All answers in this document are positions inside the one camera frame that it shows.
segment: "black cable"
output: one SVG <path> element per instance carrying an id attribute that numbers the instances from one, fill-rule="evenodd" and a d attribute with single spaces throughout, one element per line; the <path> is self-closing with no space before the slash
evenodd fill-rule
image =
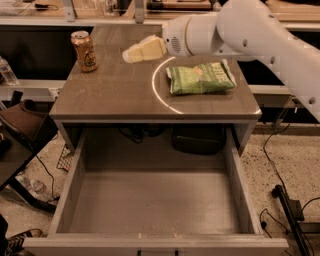
<path id="1" fill-rule="evenodd" d="M 303 211 L 304 211 L 304 209 L 307 207 L 307 205 L 310 204 L 310 203 L 313 202 L 313 201 L 316 201 L 316 200 L 320 200 L 320 197 L 312 198 L 312 199 L 310 199 L 308 202 L 306 202 L 306 203 L 304 204 L 304 206 L 301 208 L 299 217 L 302 216 Z"/>
<path id="2" fill-rule="evenodd" d="M 276 221 L 278 224 L 280 224 L 285 230 L 286 230 L 286 234 L 289 234 L 289 230 L 286 228 L 286 226 L 284 224 L 282 224 L 280 221 L 278 221 L 275 217 L 273 217 L 269 212 L 267 208 L 264 208 L 261 212 L 260 212 L 260 224 L 262 229 L 266 232 L 266 234 L 272 238 L 272 236 L 270 235 L 270 233 L 267 231 L 266 227 L 267 227 L 267 223 L 265 221 L 262 221 L 262 214 L 266 212 L 274 221 Z M 287 250 L 284 250 L 289 256 L 293 256 L 292 254 L 290 254 Z"/>
<path id="3" fill-rule="evenodd" d="M 54 196 L 54 181 L 55 181 L 55 179 L 54 179 L 53 175 L 48 171 L 46 165 L 45 165 L 45 164 L 42 162 L 42 160 L 38 157 L 38 155 L 36 155 L 36 158 L 39 160 L 39 162 L 42 164 L 42 166 L 44 167 L 44 169 L 45 169 L 45 171 L 47 172 L 47 174 L 48 174 L 48 175 L 51 177 L 51 179 L 52 179 L 52 183 L 51 183 L 51 196 L 52 196 L 53 201 L 56 201 L 56 200 L 59 199 L 59 197 L 55 197 L 55 196 Z"/>
<path id="4" fill-rule="evenodd" d="M 278 171 L 278 169 L 277 169 L 277 167 L 276 167 L 276 164 L 275 164 L 274 161 L 270 158 L 270 156 L 269 156 L 269 154 L 268 154 L 268 152 L 267 152 L 267 150 L 266 150 L 266 146 L 267 146 L 267 143 L 268 143 L 268 141 L 271 139 L 272 136 L 284 132 L 285 130 L 287 130 L 287 129 L 289 128 L 289 126 L 290 126 L 290 123 L 289 123 L 284 129 L 282 129 L 282 130 L 280 130 L 280 131 L 274 131 L 274 132 L 267 138 L 267 140 L 265 141 L 265 143 L 264 143 L 264 145 L 263 145 L 263 152 L 264 152 L 264 154 L 266 155 L 266 157 L 267 157 L 269 163 L 271 164 L 274 172 L 276 173 L 277 177 L 278 177 L 279 180 L 281 181 L 282 186 L 283 186 L 283 189 L 284 189 L 284 192 L 285 192 L 285 194 L 286 194 L 287 196 L 288 196 L 288 192 L 287 192 L 287 188 L 286 188 L 286 186 L 285 186 L 285 183 L 284 183 L 284 181 L 283 181 L 283 179 L 282 179 L 282 177 L 281 177 L 281 175 L 280 175 L 280 173 L 279 173 L 279 171 Z"/>
<path id="5" fill-rule="evenodd" d="M 261 211 L 261 213 L 260 213 L 260 223 L 263 222 L 263 221 L 262 221 L 262 214 L 263 214 L 264 212 L 266 212 L 275 222 L 277 222 L 280 226 L 282 226 L 282 227 L 285 229 L 286 234 L 289 234 L 289 229 L 288 229 L 283 223 L 281 223 L 279 220 L 277 220 L 275 217 L 273 217 L 273 216 L 269 213 L 269 211 L 268 211 L 267 208 L 264 208 L 264 209 Z"/>

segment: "floor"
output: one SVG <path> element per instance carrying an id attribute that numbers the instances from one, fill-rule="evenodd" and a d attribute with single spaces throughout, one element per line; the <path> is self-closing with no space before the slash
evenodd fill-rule
<path id="1" fill-rule="evenodd" d="M 271 191 L 276 184 L 282 184 L 277 171 L 290 198 L 300 200 L 302 206 L 310 199 L 320 196 L 320 126 L 287 125 L 282 124 L 277 131 L 284 131 L 270 137 L 274 133 L 271 124 L 258 123 L 241 161 L 257 216 L 261 216 L 261 220 L 267 223 L 265 236 L 285 237 L 288 240 L 290 247 L 281 255 L 301 255 L 292 233 L 286 233 L 286 229 L 289 229 L 288 222 L 279 200 L 272 197 Z M 63 147 L 64 141 L 58 136 L 39 154 L 39 158 L 54 176 L 54 196 L 61 193 L 67 175 L 66 171 L 57 168 Z M 266 152 L 274 165 L 268 160 Z M 46 191 L 38 196 L 51 196 L 52 179 L 37 159 L 29 164 L 22 177 L 42 181 L 46 185 Z M 30 228 L 41 228 L 45 234 L 48 231 L 52 219 L 50 214 L 32 209 L 1 194 L 0 205 L 1 214 L 9 223 L 8 237 Z M 320 222 L 320 200 L 308 204 L 304 216 L 306 221 Z M 311 251 L 313 250 L 311 255 L 320 255 L 319 238 L 320 235 L 308 235 Z"/>

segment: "chip bag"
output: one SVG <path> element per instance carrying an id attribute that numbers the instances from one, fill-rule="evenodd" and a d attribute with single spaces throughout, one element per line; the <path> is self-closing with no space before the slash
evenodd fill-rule
<path id="1" fill-rule="evenodd" d="M 221 62 L 200 64 L 193 68 L 168 67 L 172 94 L 200 94 L 229 90 L 236 87 L 228 63 Z"/>

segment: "table top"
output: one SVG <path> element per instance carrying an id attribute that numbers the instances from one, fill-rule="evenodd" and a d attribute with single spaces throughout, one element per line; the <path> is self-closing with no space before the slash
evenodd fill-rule
<path id="1" fill-rule="evenodd" d="M 193 67 L 220 61 L 202 57 L 172 58 L 127 64 L 122 52 L 149 35 L 157 25 L 104 25 L 92 32 L 98 69 L 83 73 L 76 64 L 50 115 L 62 122 L 159 122 L 173 120 L 243 122 L 257 120 L 259 106 L 235 60 L 228 59 L 237 87 L 213 94 L 174 96 L 165 68 Z"/>

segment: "gray table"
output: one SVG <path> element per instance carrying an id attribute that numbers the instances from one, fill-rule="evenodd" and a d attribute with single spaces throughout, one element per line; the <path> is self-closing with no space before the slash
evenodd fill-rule
<path id="1" fill-rule="evenodd" d="M 143 38 L 161 35 L 156 25 L 105 25 L 92 32 L 98 69 L 82 73 L 76 64 L 50 115 L 68 147 L 74 150 L 79 128 L 107 123 L 229 123 L 239 152 L 261 115 L 235 60 L 229 59 L 238 86 L 222 93 L 173 96 L 165 68 L 193 67 L 219 61 L 212 56 L 166 56 L 161 60 L 127 64 L 122 52 Z"/>

